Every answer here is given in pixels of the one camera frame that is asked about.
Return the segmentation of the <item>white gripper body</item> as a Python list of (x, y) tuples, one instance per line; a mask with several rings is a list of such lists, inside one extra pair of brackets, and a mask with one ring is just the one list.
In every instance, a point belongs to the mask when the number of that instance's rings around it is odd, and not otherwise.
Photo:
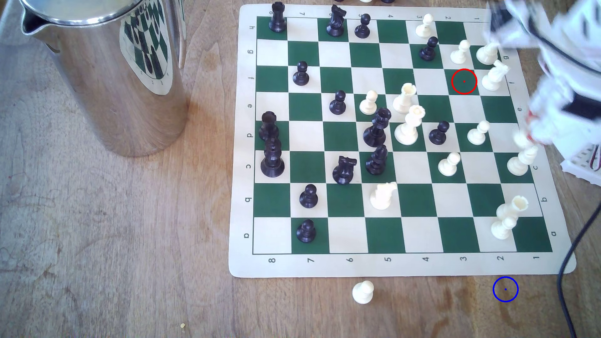
[(552, 130), (560, 133), (555, 140), (572, 135), (580, 131), (581, 124), (574, 115), (562, 109), (573, 100), (573, 90), (565, 82), (557, 82), (555, 78), (542, 75), (538, 81), (537, 89), (532, 94), (529, 112), (543, 116), (552, 121)]

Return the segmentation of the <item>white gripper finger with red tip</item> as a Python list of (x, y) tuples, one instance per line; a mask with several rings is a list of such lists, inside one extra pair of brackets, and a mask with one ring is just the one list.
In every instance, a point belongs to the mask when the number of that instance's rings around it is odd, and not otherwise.
[(554, 144), (555, 139), (560, 136), (557, 131), (528, 131), (528, 139), (535, 144), (542, 144), (544, 146), (551, 146)]
[(552, 130), (552, 121), (549, 121), (546, 115), (540, 116), (533, 112), (528, 112), (525, 121), (530, 131)]

